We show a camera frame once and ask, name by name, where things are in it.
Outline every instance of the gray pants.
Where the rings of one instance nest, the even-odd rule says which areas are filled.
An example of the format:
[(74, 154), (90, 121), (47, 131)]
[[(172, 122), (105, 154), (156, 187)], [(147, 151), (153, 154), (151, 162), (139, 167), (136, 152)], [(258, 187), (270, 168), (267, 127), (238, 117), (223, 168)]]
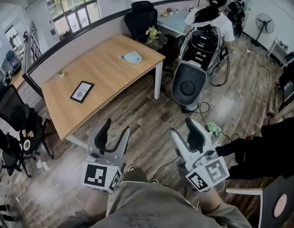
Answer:
[(148, 179), (142, 169), (135, 168), (134, 170), (127, 172), (122, 181), (148, 182)]

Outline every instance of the office chair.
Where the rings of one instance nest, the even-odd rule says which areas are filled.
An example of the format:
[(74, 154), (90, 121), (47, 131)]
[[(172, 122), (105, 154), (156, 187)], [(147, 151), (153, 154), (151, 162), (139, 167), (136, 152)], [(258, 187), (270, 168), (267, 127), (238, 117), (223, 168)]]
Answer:
[(8, 175), (11, 176), (14, 170), (21, 171), (20, 166), (22, 165), (26, 175), (31, 178), (32, 176), (28, 174), (25, 167), (25, 160), (33, 159), (36, 160), (34, 156), (24, 156), (24, 150), (20, 147), (20, 141), (9, 135), (9, 133), (4, 134), (0, 129), (0, 149), (2, 149), (2, 157), (4, 164), (2, 163), (2, 169), (7, 169)]
[[(4, 96), (0, 99), (0, 118), (6, 121), (15, 131), (20, 131), (22, 146), (27, 139), (30, 141), (30, 148), (24, 151), (25, 155), (30, 155), (33, 152), (40, 155), (38, 148), (42, 143), (51, 159), (54, 159), (54, 155), (50, 154), (45, 142), (45, 138), (54, 133), (45, 133), (49, 119), (46, 119), (42, 124), (42, 117), (35, 112), (34, 108), (24, 104), (14, 85), (9, 85)], [(26, 130), (27, 133), (33, 131), (34, 137), (23, 137), (22, 130)]]
[[(131, 33), (132, 39), (145, 44), (148, 39), (146, 31), (149, 27), (154, 26), (157, 29), (157, 10), (149, 1), (134, 2), (131, 4), (131, 7), (132, 11), (125, 15), (124, 21)], [(179, 40), (169, 34), (165, 34), (165, 37), (168, 38), (168, 41), (158, 53), (166, 57), (163, 61), (163, 71), (173, 76), (174, 72), (165, 67), (177, 58)]]
[(11, 66), (14, 66), (15, 64), (18, 63), (18, 59), (16, 58), (15, 53), (12, 50), (7, 52), (7, 54), (5, 55), (5, 58), (10, 63)]

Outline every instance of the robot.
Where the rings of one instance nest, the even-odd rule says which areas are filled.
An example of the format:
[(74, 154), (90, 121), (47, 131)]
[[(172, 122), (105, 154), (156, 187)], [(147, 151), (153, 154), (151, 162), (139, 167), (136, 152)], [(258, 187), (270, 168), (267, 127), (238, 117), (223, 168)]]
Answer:
[(97, 127), (88, 138), (88, 158), (82, 163), (81, 184), (91, 190), (114, 193), (122, 176), (130, 129), (126, 127), (113, 150), (106, 149), (111, 119)]
[(189, 134), (185, 141), (175, 129), (170, 130), (171, 140), (180, 159), (177, 166), (193, 187), (206, 191), (229, 177), (224, 158), (212, 147), (209, 133), (196, 121), (185, 119)]

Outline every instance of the small potted plant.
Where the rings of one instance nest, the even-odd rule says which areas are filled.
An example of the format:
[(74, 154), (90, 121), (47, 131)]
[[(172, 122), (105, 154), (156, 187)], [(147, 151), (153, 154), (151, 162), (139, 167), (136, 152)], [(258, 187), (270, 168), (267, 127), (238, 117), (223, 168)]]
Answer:
[(58, 71), (58, 77), (63, 78), (65, 76), (65, 72), (63, 70)]
[(154, 26), (149, 27), (149, 29), (146, 31), (146, 35), (149, 35), (146, 45), (154, 50), (160, 50), (162, 47), (158, 42), (159, 34), (161, 34), (161, 31), (158, 31)]

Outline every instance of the shoe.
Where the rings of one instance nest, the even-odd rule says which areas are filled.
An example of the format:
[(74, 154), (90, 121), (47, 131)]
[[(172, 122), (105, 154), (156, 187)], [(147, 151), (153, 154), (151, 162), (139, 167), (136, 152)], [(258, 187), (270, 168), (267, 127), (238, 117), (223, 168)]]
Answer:
[(150, 183), (154, 183), (154, 184), (157, 184), (157, 185), (159, 185), (160, 183), (158, 182), (158, 180), (157, 179), (153, 179), (153, 180), (151, 180), (151, 182)]
[(215, 148), (218, 148), (218, 147), (221, 147), (221, 143), (219, 142), (219, 140), (215, 139), (213, 142), (212, 142), (212, 147), (213, 149)]
[(130, 166), (129, 168), (128, 168), (128, 172), (129, 171), (133, 171), (135, 169), (135, 166)]

